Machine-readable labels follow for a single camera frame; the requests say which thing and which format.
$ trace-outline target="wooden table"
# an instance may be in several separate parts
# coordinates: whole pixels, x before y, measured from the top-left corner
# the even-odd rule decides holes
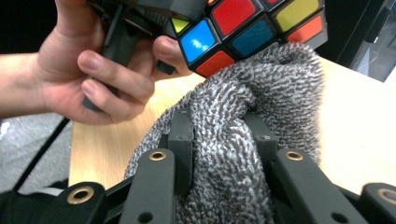
[[[396,186],[396,85],[323,59],[321,63],[326,88],[320,109],[320,168],[334,184],[358,194],[369,182]],[[95,181],[108,189],[119,183],[154,121],[202,81],[191,75],[158,82],[144,113],[128,122],[101,127],[75,122],[70,185]]]

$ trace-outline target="blue sticker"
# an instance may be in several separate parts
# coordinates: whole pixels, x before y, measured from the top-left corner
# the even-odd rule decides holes
[[[258,21],[233,41],[236,48],[244,57],[255,51],[273,38],[274,34],[265,21]]]
[[[207,21],[200,21],[181,38],[181,47],[188,63],[192,63],[213,45],[215,45],[215,37],[210,31]]]

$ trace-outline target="wrist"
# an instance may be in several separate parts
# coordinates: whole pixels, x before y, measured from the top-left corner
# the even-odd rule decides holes
[[[0,56],[0,118],[49,112],[35,77],[36,53]]]

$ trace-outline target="black cable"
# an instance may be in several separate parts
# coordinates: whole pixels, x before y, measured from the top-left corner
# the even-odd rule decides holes
[[[32,159],[26,170],[21,175],[17,184],[14,186],[14,191],[18,191],[21,188],[26,178],[29,176],[30,173],[32,173],[33,169],[40,161],[41,157],[43,157],[44,153],[46,153],[50,145],[55,141],[55,139],[58,137],[58,135],[61,133],[61,131],[64,129],[69,121],[70,119],[64,117],[62,121],[58,124],[58,127],[56,127],[56,129],[52,132],[51,136],[47,139],[44,145],[38,150],[38,152],[35,154],[35,157]]]

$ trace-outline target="gray knitted fabric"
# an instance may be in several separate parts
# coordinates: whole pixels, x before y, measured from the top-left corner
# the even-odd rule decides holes
[[[132,156],[169,133],[174,111],[191,109],[195,130],[190,194],[177,198],[178,223],[274,223],[274,207],[252,134],[242,120],[260,115],[280,148],[298,149],[318,162],[318,106],[323,90],[318,56],[308,46],[286,44],[260,52],[208,78],[156,121]]]

